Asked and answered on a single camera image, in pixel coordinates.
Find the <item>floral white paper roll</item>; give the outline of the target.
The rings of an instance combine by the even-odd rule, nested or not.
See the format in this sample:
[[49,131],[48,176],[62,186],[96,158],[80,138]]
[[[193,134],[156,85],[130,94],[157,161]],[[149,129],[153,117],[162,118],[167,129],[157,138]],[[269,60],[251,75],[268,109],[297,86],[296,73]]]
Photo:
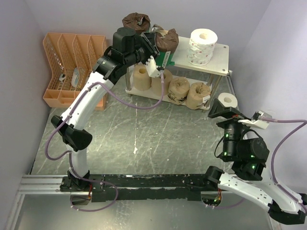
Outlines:
[[187,50],[188,62],[195,66],[208,64],[217,43],[217,34],[210,29],[195,29],[191,32]]
[[219,94],[218,100],[225,107],[237,108],[238,106],[237,98],[231,93],[223,92]]

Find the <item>green brown roll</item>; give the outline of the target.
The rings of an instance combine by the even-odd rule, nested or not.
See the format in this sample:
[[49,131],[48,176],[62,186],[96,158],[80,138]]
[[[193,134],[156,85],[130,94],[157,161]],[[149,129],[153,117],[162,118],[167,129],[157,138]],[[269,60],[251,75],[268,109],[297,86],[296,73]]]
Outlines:
[[130,13],[122,19],[124,27],[133,29],[137,34],[149,32],[151,20],[148,15],[142,13]]
[[165,30],[161,26],[154,24],[152,32],[155,32],[155,42],[160,55],[155,58],[157,66],[173,66],[175,62],[172,60],[174,53],[179,44],[179,37],[175,28]]

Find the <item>brown paper roll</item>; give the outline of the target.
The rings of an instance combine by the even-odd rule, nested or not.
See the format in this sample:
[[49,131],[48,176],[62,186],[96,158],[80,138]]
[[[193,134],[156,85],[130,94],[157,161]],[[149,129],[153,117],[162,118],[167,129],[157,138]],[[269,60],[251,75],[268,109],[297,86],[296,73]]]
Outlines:
[[210,87],[202,82],[191,84],[185,104],[188,108],[195,110],[203,106],[203,98],[210,97]]
[[185,77],[173,78],[169,84],[167,96],[174,104],[183,104],[187,99],[190,84]]

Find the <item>beige unwrapped paper roll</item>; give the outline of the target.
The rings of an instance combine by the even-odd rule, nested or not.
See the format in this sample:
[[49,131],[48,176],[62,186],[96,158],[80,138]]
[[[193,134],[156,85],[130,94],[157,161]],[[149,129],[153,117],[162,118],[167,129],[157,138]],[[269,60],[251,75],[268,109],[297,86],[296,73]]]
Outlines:
[[[173,79],[173,75],[167,69],[164,70],[163,75],[164,75],[164,95],[167,95],[170,82]],[[161,94],[162,94],[162,86],[161,85],[162,85],[161,84],[161,77],[152,78],[151,89],[152,89],[153,93],[157,96],[161,96]]]
[[149,77],[146,67],[138,64],[133,70],[134,87],[139,91],[146,91],[151,87],[151,78]]

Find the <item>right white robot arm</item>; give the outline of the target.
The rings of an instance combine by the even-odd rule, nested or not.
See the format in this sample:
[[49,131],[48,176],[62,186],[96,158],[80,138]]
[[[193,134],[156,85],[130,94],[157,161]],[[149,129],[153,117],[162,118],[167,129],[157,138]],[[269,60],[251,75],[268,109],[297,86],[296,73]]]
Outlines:
[[304,224],[307,216],[307,195],[296,193],[279,182],[274,172],[274,158],[277,151],[270,151],[264,139],[257,134],[255,138],[245,139],[255,128],[266,129],[269,123],[299,123],[277,145],[277,149],[296,131],[307,124],[306,120],[273,119],[263,111],[257,111],[248,118],[233,107],[224,106],[215,99],[209,118],[223,117],[217,126],[224,130],[220,142],[223,151],[218,158],[232,162],[233,176],[223,170],[210,166],[203,179],[208,190],[227,190],[241,196],[266,210],[269,216],[284,225]]

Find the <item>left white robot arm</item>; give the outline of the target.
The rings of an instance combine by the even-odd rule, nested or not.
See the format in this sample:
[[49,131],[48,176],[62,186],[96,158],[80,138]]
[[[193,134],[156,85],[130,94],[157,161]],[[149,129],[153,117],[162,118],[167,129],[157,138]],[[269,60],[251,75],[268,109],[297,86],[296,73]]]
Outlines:
[[160,77],[163,67],[155,62],[159,54],[155,32],[137,34],[131,28],[119,28],[113,34],[113,44],[97,60],[77,98],[62,115],[52,117],[52,134],[59,133],[66,145],[65,154],[70,157],[68,177],[78,191],[86,190],[90,184],[87,147],[93,136],[84,129],[88,118],[129,67],[142,63],[150,77]]

